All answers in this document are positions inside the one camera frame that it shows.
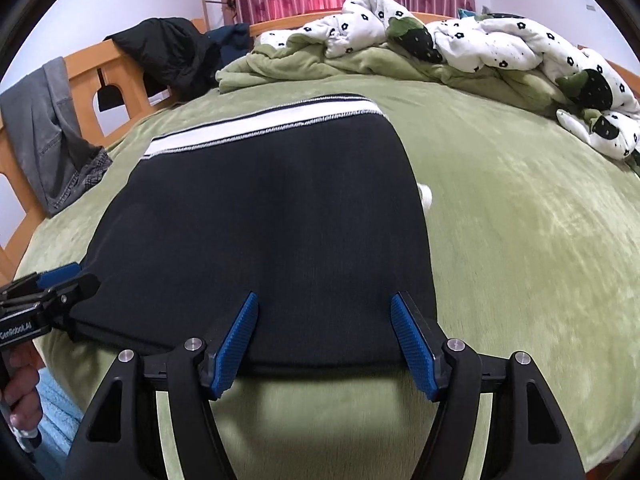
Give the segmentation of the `person's left hand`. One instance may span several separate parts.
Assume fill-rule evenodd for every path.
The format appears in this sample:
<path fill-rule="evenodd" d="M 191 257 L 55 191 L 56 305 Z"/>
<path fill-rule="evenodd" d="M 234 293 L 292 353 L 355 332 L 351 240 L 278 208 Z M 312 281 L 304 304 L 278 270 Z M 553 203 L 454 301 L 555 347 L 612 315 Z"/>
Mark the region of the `person's left hand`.
<path fill-rule="evenodd" d="M 1 390 L 1 397 L 11 408 L 10 422 L 21 431 L 35 430 L 42 419 L 37 391 L 39 372 L 46 366 L 32 341 L 25 341 L 11 350 L 9 367 L 12 375 Z"/>

